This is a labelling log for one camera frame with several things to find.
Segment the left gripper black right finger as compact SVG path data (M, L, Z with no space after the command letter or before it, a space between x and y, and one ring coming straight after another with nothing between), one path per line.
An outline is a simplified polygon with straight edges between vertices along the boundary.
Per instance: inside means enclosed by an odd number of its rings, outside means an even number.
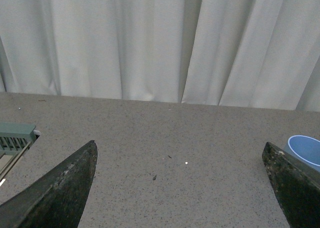
M270 184L291 228L320 226L320 173L271 142L262 152Z

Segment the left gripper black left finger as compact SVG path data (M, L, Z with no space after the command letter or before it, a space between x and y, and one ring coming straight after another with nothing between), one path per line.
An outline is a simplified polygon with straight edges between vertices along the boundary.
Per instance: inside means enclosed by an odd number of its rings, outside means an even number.
M96 171L91 140L0 207L2 228L78 227Z

